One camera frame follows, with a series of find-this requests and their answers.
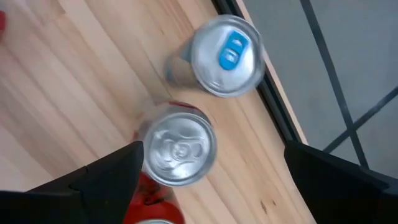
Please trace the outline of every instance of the blue pull tab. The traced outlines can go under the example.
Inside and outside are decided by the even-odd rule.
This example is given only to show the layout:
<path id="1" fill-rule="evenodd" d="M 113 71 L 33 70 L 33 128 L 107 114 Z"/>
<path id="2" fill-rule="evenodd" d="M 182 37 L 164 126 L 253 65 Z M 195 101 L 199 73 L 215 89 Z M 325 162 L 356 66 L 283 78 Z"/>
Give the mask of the blue pull tab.
<path id="1" fill-rule="evenodd" d="M 218 61 L 220 66 L 225 70 L 235 69 L 247 44 L 247 38 L 236 31 L 232 31 L 221 49 Z"/>

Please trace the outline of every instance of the red object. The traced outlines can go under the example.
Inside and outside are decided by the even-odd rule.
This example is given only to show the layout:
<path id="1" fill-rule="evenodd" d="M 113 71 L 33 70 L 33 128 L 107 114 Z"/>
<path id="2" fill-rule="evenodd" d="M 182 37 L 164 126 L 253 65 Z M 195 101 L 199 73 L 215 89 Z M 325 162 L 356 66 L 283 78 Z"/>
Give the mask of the red object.
<path id="1" fill-rule="evenodd" d="M 6 13 L 3 11 L 0 11 L 0 36 L 6 29 Z"/>
<path id="2" fill-rule="evenodd" d="M 138 188 L 131 200 L 124 224 L 156 219 L 174 224 L 185 223 L 173 190 L 141 172 Z"/>

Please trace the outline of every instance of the wooden table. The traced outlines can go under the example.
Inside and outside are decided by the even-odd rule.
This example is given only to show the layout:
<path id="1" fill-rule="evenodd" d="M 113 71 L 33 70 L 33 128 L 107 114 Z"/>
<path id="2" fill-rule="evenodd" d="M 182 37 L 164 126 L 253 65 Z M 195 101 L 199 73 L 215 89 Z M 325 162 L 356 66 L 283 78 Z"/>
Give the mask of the wooden table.
<path id="1" fill-rule="evenodd" d="M 255 91 L 176 90 L 165 59 L 216 16 L 210 0 L 5 0 L 0 44 L 1 189 L 28 190 L 126 145 L 140 104 L 173 97 L 214 124 L 206 178 L 175 189 L 187 223 L 313 223 Z"/>

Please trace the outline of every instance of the pull tab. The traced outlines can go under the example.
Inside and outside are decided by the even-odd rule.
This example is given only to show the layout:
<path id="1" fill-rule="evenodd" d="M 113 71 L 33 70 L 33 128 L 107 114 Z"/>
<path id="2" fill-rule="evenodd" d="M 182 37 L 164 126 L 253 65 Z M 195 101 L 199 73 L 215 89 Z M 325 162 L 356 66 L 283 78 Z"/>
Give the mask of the pull tab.
<path id="1" fill-rule="evenodd" d="M 235 69 L 247 45 L 247 38 L 236 31 L 232 31 L 221 49 L 218 61 L 220 66 L 225 70 Z"/>

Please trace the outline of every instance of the can top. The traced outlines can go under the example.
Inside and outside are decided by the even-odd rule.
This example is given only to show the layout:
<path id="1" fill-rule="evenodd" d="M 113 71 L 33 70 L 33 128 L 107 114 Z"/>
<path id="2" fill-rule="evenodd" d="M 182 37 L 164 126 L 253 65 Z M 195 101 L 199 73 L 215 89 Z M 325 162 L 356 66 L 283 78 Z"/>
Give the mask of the can top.
<path id="1" fill-rule="evenodd" d="M 261 81 L 265 61 L 258 31 L 244 19 L 222 15 L 193 38 L 191 61 L 200 84 L 222 97 L 240 96 Z"/>
<path id="2" fill-rule="evenodd" d="M 174 224 L 167 220 L 144 220 L 139 222 L 138 224 Z"/>
<path id="3" fill-rule="evenodd" d="M 214 163 L 215 133 L 199 115 L 172 113 L 150 126 L 144 154 L 144 168 L 157 182 L 173 187 L 192 184 Z"/>

